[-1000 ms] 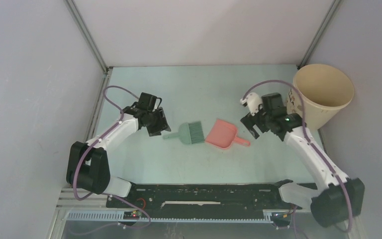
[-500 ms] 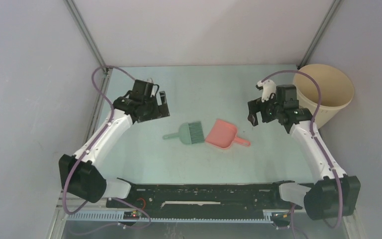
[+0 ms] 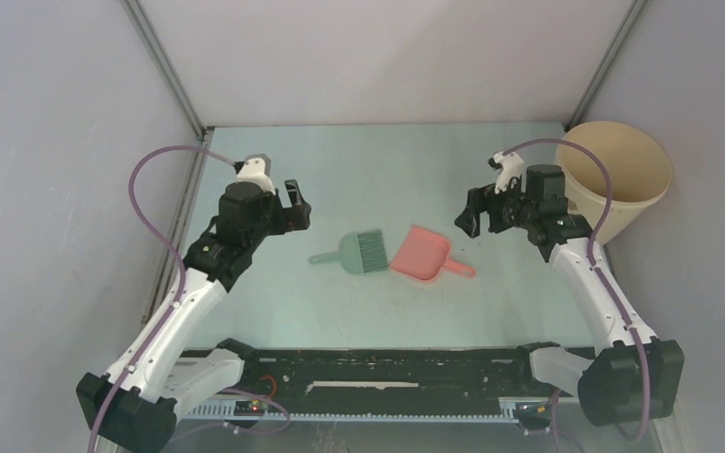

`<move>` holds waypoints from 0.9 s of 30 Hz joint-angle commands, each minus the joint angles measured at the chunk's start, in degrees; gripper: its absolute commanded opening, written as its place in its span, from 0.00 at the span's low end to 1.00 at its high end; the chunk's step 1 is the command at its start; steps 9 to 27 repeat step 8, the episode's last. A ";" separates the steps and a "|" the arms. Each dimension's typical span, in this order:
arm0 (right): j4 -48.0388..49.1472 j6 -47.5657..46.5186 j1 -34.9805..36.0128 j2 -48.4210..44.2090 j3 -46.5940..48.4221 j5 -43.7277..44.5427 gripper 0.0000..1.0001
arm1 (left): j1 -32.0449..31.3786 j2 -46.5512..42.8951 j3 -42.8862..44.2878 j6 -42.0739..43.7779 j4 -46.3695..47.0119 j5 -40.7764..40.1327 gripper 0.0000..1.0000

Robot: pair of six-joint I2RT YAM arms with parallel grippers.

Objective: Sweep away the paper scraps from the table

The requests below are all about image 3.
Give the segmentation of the pink plastic dustpan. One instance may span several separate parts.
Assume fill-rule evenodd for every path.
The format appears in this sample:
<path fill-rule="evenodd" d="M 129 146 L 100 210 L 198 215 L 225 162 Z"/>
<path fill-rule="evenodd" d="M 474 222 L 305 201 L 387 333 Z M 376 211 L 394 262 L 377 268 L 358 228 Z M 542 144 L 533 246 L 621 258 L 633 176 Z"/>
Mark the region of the pink plastic dustpan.
<path fill-rule="evenodd" d="M 473 278 L 477 271 L 450 257 L 451 243 L 438 233 L 412 225 L 391 259 L 389 269 L 420 283 L 431 283 L 444 272 Z"/>

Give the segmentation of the green plastic brush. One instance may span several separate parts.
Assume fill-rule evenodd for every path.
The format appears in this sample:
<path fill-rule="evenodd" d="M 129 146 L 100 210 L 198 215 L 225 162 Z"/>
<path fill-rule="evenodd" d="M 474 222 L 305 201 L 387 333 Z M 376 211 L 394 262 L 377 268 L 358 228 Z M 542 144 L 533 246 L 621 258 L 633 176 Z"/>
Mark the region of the green plastic brush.
<path fill-rule="evenodd" d="M 388 269 L 382 231 L 380 229 L 347 233 L 336 251 L 311 256 L 310 265 L 339 263 L 350 275 L 361 276 Z"/>

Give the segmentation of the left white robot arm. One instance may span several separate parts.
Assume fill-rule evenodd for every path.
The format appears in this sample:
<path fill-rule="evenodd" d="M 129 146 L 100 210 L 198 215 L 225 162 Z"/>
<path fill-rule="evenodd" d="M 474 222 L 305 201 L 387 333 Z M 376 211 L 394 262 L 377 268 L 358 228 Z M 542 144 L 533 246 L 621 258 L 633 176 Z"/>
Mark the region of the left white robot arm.
<path fill-rule="evenodd" d="M 91 430 L 88 451 L 106 439 L 131 452 L 160 452 L 182 416 L 212 394 L 226 387 L 243 394 L 257 388 L 261 368 L 235 353 L 211 352 L 193 366 L 179 367 L 177 361 L 262 242 L 309 228 L 311 205 L 296 180 L 284 185 L 289 207 L 283 207 L 278 190 L 268 191 L 260 182 L 229 184 L 217 214 L 179 261 L 176 285 L 151 321 L 106 372 L 87 373 L 78 382 L 76 395 Z"/>

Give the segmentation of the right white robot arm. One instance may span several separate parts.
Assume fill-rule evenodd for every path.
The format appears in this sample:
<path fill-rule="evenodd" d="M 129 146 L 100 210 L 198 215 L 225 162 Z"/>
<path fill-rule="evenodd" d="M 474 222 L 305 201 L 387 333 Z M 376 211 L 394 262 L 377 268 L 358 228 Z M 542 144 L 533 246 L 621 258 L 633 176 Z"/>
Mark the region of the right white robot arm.
<path fill-rule="evenodd" d="M 684 353 L 662 340 L 632 307 L 607 268 L 592 228 L 567 210 L 565 174 L 557 165 L 536 164 L 521 176 L 499 165 L 497 181 L 473 188 L 455 225 L 468 237 L 489 231 L 526 231 L 543 260 L 561 275 L 594 343 L 587 359 L 555 343 L 520 347 L 511 370 L 514 387 L 536 394 L 546 385 L 576 397 L 597 426 L 640 424 L 670 416 L 679 390 Z"/>

